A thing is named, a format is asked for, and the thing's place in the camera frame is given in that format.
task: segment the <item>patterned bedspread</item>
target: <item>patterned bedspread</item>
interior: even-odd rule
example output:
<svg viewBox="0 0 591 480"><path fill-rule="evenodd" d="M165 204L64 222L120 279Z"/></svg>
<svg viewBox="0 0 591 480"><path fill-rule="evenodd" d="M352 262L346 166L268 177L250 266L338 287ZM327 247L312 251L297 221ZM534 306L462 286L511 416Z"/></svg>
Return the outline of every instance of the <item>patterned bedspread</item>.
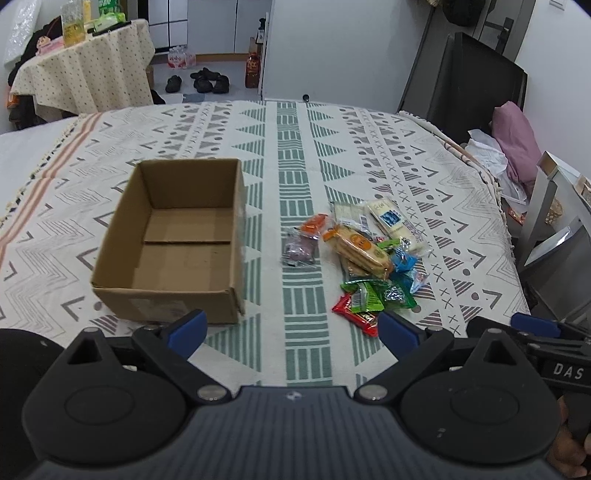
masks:
<svg viewBox="0 0 591 480"><path fill-rule="evenodd" d="M394 196L434 253L430 284L405 315L461 335L477 314L527 312L503 220L478 172L412 119L334 105L227 102L128 108L80 118L28 182L0 229L0 327L67 345L88 325L128 335L92 294L100 242L134 165L238 157L247 191L246 316L210 328L191 358L244 384L347 385L394 357L330 308L342 273L326 246L313 268L280 264L281 231L330 200Z"/></svg>

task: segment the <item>blue gripper pad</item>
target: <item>blue gripper pad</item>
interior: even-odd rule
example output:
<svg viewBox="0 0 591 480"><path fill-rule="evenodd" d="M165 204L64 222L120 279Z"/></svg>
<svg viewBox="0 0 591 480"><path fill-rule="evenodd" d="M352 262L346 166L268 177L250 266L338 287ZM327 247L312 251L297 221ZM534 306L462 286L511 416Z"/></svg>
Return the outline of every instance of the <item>blue gripper pad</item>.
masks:
<svg viewBox="0 0 591 480"><path fill-rule="evenodd" d="M398 359L419 346L423 331L394 312L382 312L378 317L379 339Z"/></svg>
<svg viewBox="0 0 591 480"><path fill-rule="evenodd" d="M539 319L525 313L514 314L511 317L511 326L538 337L559 338L561 333L554 320Z"/></svg>
<svg viewBox="0 0 591 480"><path fill-rule="evenodd" d="M166 327L162 338L168 348L187 360L207 336L207 316L203 310L193 310Z"/></svg>

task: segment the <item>black shoe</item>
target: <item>black shoe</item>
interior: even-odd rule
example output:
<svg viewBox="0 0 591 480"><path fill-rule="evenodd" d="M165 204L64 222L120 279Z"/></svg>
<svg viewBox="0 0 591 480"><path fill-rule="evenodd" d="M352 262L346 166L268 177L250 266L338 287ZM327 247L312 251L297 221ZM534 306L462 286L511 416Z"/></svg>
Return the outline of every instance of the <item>black shoe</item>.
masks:
<svg viewBox="0 0 591 480"><path fill-rule="evenodd" d="M213 87L213 93L228 93L230 91L230 79L225 75L220 75Z"/></svg>
<svg viewBox="0 0 591 480"><path fill-rule="evenodd" d="M198 78L205 78L206 80L217 80L220 77L219 72L212 72L211 70L208 70L207 68L202 68L201 70L199 70L198 72L193 72L190 77L193 80L197 80Z"/></svg>
<svg viewBox="0 0 591 480"><path fill-rule="evenodd" d="M166 93L177 93L181 89L182 78L178 75L171 76L166 82Z"/></svg>
<svg viewBox="0 0 591 480"><path fill-rule="evenodd" d="M193 82L193 86L199 93L209 93L213 90L213 85L204 77L197 77Z"/></svg>
<svg viewBox="0 0 591 480"><path fill-rule="evenodd" d="M150 90L150 93L152 94L152 102L154 103L154 105L166 105L166 102L162 99L160 95L156 93L155 90Z"/></svg>

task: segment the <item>human hand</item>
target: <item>human hand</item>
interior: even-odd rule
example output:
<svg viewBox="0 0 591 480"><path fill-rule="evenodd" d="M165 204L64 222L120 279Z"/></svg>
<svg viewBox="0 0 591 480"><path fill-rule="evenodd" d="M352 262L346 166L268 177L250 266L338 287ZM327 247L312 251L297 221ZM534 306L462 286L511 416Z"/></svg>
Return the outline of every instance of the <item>human hand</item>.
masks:
<svg viewBox="0 0 591 480"><path fill-rule="evenodd" d="M584 447L578 444L564 422L569 418L569 409L564 397L558 400L562 425L547 456L548 463L568 478L581 478L587 475L582 466L587 455L591 455L591 434L585 438Z"/></svg>

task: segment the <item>pink pillow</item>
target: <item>pink pillow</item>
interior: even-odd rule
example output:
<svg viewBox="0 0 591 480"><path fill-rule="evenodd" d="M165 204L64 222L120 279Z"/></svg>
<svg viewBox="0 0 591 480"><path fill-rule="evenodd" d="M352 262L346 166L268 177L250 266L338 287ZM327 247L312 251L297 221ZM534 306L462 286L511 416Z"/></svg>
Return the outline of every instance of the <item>pink pillow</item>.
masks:
<svg viewBox="0 0 591 480"><path fill-rule="evenodd" d="M492 136L496 138L509 160L507 175L533 189L542 152L535 141L528 119L513 102L495 108L492 114Z"/></svg>

